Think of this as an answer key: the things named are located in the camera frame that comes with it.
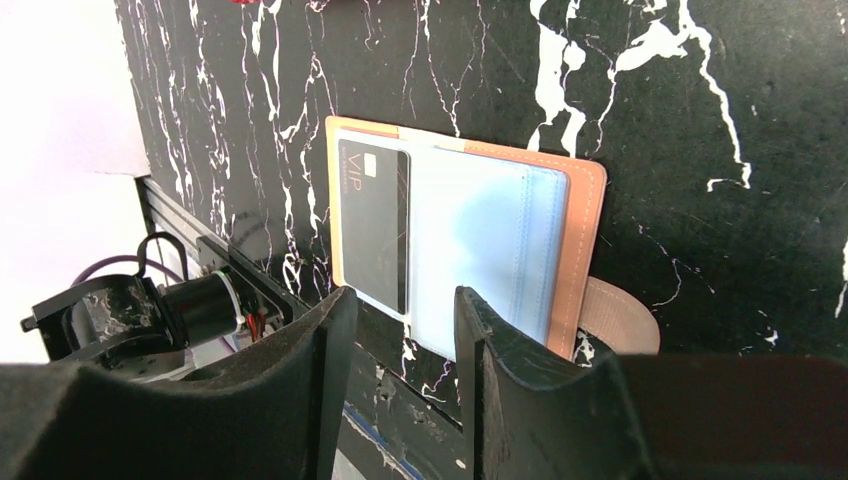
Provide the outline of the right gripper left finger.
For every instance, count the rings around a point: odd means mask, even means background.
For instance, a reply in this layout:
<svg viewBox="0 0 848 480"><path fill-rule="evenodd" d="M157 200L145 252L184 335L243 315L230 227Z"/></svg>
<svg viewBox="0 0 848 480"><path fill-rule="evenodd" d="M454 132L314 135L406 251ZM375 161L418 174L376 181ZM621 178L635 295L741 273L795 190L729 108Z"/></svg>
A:
<svg viewBox="0 0 848 480"><path fill-rule="evenodd" d="M1 368L5 479L328 479L357 328L341 287L180 380L89 362Z"/></svg>

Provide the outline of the pink leather card holder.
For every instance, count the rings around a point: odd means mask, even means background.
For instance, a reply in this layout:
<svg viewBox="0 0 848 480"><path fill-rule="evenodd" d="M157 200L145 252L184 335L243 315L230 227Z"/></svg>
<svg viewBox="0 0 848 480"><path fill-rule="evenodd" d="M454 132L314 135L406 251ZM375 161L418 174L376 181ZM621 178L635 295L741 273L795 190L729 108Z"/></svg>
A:
<svg viewBox="0 0 848 480"><path fill-rule="evenodd" d="M596 162L399 125L325 121L332 278L401 322L410 338L454 359L453 293L476 290L508 323L565 359L580 331L619 354L654 354L657 322L626 291L589 274L607 173ZM396 316L345 283L338 140L410 155L408 310Z"/></svg>

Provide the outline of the black VIP credit card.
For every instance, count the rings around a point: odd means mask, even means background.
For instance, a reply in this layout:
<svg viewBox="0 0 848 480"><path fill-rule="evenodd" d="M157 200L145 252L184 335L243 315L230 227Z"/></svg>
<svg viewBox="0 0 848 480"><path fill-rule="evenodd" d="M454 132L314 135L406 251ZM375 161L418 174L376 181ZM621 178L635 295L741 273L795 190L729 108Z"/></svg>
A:
<svg viewBox="0 0 848 480"><path fill-rule="evenodd" d="M396 316L408 310L410 155L338 140L342 279Z"/></svg>

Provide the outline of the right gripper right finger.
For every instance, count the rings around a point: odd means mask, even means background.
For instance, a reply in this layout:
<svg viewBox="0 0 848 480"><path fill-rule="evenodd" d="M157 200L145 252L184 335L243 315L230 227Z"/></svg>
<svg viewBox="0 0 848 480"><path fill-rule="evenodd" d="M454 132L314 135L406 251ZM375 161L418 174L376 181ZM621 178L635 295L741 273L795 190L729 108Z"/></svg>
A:
<svg viewBox="0 0 848 480"><path fill-rule="evenodd" d="M843 479L847 368L821 357L608 354L578 367L454 297L474 479Z"/></svg>

